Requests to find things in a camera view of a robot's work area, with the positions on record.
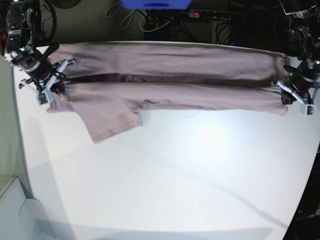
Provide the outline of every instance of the power strip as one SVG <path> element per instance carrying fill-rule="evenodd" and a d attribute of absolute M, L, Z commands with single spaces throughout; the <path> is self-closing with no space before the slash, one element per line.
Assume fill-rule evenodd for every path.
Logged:
<path fill-rule="evenodd" d="M 188 13 L 189 13 L 189 17 L 192 19 L 208 19 L 208 20 L 211 19 L 211 20 L 226 20 L 226 21 L 230 21 L 230 20 L 243 21 L 245 19 L 245 15 L 243 13 L 230 12 L 230 11 L 191 9 L 188 11 Z"/>

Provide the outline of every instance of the blue object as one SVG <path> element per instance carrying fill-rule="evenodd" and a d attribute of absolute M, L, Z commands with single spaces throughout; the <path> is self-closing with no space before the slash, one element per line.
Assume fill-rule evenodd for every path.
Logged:
<path fill-rule="evenodd" d="M 122 0 L 126 9 L 186 9 L 191 0 Z"/>

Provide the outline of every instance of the garment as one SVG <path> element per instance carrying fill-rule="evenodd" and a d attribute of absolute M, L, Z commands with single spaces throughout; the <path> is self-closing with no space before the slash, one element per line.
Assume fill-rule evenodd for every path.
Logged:
<path fill-rule="evenodd" d="M 75 58 L 71 83 L 48 112 L 76 112 L 95 143 L 141 126 L 139 110 L 242 109 L 284 115 L 281 56 L 248 49 L 149 44 L 68 44 L 51 62 Z"/>

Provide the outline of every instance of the white table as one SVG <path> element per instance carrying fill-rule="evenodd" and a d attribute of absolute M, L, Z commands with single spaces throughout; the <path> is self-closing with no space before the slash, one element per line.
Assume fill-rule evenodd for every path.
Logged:
<path fill-rule="evenodd" d="M 19 90 L 28 174 L 59 239 L 281 240 L 306 186 L 320 115 L 144 111 L 93 144 L 75 113 Z"/>

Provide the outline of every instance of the blue container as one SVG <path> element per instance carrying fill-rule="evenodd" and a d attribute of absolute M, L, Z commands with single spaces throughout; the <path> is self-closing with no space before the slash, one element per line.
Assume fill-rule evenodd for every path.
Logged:
<path fill-rule="evenodd" d="M 191 0 L 122 0 L 127 9 L 186 9 Z"/>

